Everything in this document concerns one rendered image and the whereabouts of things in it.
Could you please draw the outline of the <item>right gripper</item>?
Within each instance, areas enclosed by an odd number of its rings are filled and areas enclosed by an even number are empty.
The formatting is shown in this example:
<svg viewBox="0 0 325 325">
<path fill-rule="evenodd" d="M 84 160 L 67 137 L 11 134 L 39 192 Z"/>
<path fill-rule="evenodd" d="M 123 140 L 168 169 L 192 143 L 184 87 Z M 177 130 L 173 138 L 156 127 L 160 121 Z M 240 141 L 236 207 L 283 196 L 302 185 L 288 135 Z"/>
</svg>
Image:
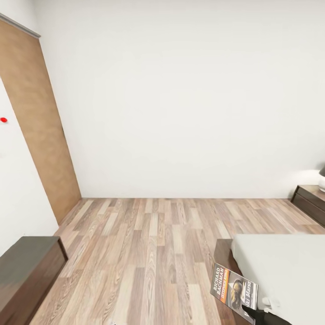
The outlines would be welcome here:
<svg viewBox="0 0 325 325">
<path fill-rule="evenodd" d="M 242 309 L 256 320 L 256 325 L 287 325 L 289 323 L 282 317 L 275 316 L 270 312 L 264 312 L 264 310 L 253 310 L 245 305 L 242 305 Z"/>
</svg>

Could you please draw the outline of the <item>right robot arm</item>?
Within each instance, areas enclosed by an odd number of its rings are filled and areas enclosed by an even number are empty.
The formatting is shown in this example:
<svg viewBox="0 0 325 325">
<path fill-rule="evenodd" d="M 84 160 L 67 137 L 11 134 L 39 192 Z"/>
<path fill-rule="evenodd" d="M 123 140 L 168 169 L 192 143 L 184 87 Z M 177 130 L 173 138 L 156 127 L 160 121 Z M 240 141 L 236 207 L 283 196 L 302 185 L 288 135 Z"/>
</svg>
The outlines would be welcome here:
<svg viewBox="0 0 325 325">
<path fill-rule="evenodd" d="M 278 316 L 277 307 L 281 307 L 278 298 L 264 297 L 262 298 L 262 302 L 265 306 L 268 306 L 264 310 L 253 310 L 250 307 L 242 305 L 242 309 L 256 320 L 256 325 L 291 325 L 290 322 Z"/>
</svg>

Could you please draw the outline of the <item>hardback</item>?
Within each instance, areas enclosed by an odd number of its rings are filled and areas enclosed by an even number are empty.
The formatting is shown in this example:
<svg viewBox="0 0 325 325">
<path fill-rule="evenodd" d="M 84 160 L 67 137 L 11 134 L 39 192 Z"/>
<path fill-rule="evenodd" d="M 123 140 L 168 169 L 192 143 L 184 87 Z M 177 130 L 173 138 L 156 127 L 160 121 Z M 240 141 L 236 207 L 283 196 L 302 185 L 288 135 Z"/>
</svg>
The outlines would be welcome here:
<svg viewBox="0 0 325 325">
<path fill-rule="evenodd" d="M 257 310 L 258 287 L 258 284 L 219 263 L 214 264 L 210 294 L 251 325 L 256 325 L 256 320 L 242 309 L 242 305 Z"/>
</svg>

